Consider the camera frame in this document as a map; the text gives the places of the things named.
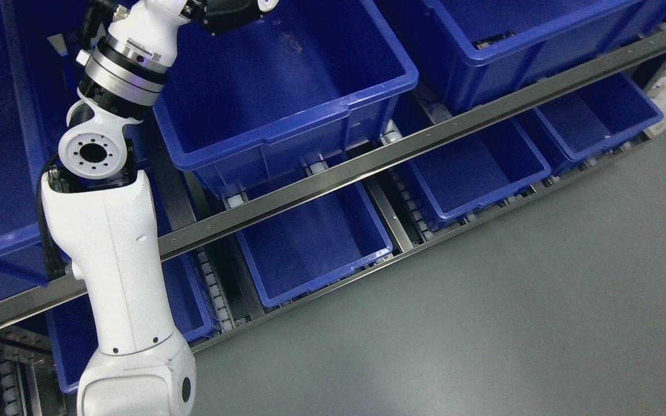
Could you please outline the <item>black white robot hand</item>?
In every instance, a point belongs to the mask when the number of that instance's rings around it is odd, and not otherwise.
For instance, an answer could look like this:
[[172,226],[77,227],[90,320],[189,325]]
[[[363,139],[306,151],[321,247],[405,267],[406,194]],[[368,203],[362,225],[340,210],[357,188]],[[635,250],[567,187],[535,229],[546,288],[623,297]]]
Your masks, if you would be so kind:
[[250,24],[274,10],[278,1],[187,1],[182,16],[208,34],[220,35]]

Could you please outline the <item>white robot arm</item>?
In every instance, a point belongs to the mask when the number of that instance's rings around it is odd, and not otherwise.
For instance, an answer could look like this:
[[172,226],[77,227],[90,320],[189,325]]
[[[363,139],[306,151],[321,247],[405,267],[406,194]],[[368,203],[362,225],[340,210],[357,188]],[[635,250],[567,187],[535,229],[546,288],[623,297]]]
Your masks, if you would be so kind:
[[98,349],[77,388],[79,415],[188,415],[195,358],[172,318],[150,180],[124,130],[155,105],[177,57],[177,31],[205,1],[91,1],[67,113],[62,171],[40,177],[51,237],[84,281]]

